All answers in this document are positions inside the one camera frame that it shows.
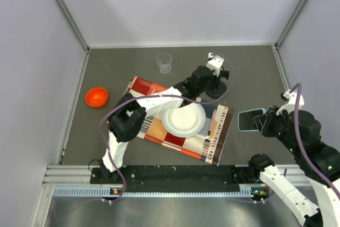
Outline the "phone with light blue case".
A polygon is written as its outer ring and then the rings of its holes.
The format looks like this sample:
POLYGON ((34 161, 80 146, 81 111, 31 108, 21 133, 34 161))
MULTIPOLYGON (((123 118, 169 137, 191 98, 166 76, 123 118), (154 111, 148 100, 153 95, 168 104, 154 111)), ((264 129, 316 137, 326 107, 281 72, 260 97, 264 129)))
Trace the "phone with light blue case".
POLYGON ((240 132, 253 132, 258 131, 257 125, 253 120, 254 117, 266 113, 265 108, 256 108, 253 110, 241 111, 238 113, 238 130, 240 132))

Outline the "black phone stand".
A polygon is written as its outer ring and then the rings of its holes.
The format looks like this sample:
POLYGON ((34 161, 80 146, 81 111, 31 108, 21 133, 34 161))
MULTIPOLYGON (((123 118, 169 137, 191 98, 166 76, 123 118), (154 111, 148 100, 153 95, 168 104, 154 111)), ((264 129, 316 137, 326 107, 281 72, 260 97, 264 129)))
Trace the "black phone stand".
POLYGON ((221 70, 219 75, 214 79, 212 86, 206 90, 206 94, 213 99, 220 98, 227 91, 227 86, 221 82, 221 78, 228 80, 229 76, 229 71, 221 70))

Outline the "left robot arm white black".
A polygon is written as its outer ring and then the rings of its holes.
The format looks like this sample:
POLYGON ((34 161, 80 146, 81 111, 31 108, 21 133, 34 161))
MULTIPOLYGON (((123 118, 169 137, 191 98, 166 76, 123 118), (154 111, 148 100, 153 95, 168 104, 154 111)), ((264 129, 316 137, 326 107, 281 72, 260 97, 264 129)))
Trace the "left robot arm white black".
POLYGON ((202 65, 184 81, 159 93, 139 97, 134 97, 131 93, 123 95, 99 123, 99 131, 106 144, 106 152, 100 163, 103 178, 113 183, 123 175, 120 168, 128 142, 137 136, 146 117, 192 103, 202 105, 215 103, 226 95, 227 89, 223 86, 222 92, 217 96, 210 96, 210 93, 217 90, 221 78, 228 79, 229 76, 230 72, 224 68, 210 69, 202 65), (196 98, 202 93, 206 93, 214 100, 197 101, 196 98), (106 122, 109 129, 108 137, 102 133, 102 126, 106 122))

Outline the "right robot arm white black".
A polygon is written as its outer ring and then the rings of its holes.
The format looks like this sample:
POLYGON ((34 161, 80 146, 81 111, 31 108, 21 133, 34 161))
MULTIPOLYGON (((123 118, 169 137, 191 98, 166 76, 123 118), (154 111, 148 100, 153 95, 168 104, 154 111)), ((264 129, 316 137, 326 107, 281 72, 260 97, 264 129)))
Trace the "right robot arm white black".
POLYGON ((277 138, 308 178, 317 203, 304 196, 265 154, 249 161, 248 176, 267 184, 301 226, 339 226, 339 151, 321 141, 321 124, 307 111, 278 112, 271 107, 253 118, 265 137, 277 138))

